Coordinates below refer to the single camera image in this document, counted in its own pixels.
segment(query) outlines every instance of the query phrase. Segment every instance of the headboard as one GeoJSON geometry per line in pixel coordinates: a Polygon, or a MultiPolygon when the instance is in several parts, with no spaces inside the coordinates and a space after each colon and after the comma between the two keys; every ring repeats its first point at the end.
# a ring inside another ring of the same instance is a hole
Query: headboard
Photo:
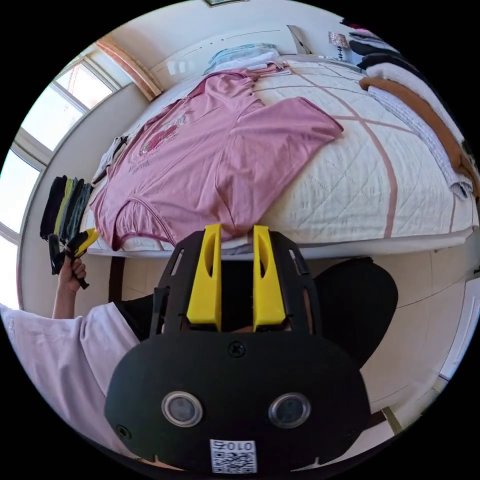
{"type": "Polygon", "coordinates": [[[261,24],[199,41],[155,65],[150,73],[164,89],[169,89],[188,77],[201,75],[220,50],[254,43],[273,44],[282,55],[299,53],[299,43],[287,25],[261,24]]]}

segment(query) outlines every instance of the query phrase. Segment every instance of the picture frame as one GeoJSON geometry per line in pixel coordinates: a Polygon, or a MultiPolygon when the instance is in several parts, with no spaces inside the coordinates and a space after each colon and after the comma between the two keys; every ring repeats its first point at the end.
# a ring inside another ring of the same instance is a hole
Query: picture frame
{"type": "Polygon", "coordinates": [[[219,7],[220,5],[236,4],[238,2],[248,2],[249,0],[203,0],[209,8],[219,7]]]}

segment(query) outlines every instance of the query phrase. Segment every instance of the black pants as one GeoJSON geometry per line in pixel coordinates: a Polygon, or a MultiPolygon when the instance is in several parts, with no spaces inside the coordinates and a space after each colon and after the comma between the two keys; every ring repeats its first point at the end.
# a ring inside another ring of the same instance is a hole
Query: black pants
{"type": "MultiPolygon", "coordinates": [[[[221,275],[222,329],[231,332],[252,325],[253,263],[222,262],[221,275]]],[[[315,277],[314,282],[323,336],[361,367],[379,346],[394,316],[399,299],[394,279],[367,257],[337,263],[315,277]]],[[[153,295],[115,305],[137,338],[147,339],[153,295]]]]}

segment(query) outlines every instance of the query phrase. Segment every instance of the bedside lamp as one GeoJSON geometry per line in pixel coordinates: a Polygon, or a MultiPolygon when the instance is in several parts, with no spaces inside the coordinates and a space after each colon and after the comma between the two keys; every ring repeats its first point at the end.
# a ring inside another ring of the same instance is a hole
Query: bedside lamp
{"type": "Polygon", "coordinates": [[[328,43],[335,45],[338,48],[338,59],[344,61],[344,55],[342,49],[349,49],[349,43],[347,38],[342,33],[328,32],[328,43]]]}

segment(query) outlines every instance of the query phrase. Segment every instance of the camera lens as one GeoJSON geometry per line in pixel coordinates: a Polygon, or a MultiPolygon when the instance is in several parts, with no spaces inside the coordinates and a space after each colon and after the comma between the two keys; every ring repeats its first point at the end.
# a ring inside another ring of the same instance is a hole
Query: camera lens
{"type": "Polygon", "coordinates": [[[270,421],[282,429],[294,429],[303,424],[310,415],[311,406],[301,393],[286,393],[279,396],[268,410],[270,421]]]}
{"type": "Polygon", "coordinates": [[[161,403],[161,411],[169,422],[178,427],[193,427],[203,415],[199,400],[185,391],[167,394],[161,403]]]}

